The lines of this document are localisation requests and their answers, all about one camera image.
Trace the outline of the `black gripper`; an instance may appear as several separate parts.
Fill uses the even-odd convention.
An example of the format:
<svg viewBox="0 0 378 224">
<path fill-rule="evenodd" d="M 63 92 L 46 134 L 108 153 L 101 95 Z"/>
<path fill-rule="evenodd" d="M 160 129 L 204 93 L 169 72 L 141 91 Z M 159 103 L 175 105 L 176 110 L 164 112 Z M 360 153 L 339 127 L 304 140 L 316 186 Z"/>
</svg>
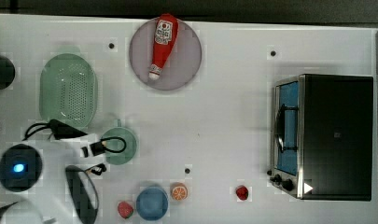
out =
<svg viewBox="0 0 378 224">
<path fill-rule="evenodd" d="M 102 142 L 95 142 L 82 147 L 81 152 L 85 158 L 97 157 L 105 153 L 105 146 Z"/>
</svg>

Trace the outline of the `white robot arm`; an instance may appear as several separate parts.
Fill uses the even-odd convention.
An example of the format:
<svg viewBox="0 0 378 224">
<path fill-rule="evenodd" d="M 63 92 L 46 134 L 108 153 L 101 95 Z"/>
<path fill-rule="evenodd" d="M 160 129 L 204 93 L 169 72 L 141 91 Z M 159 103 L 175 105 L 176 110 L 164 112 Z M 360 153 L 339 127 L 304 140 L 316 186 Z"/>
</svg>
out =
<svg viewBox="0 0 378 224">
<path fill-rule="evenodd" d="M 0 158 L 0 187 L 20 198 L 0 210 L 1 224 L 95 224 L 100 200 L 90 168 L 105 161 L 88 134 L 62 140 L 27 140 Z"/>
</svg>

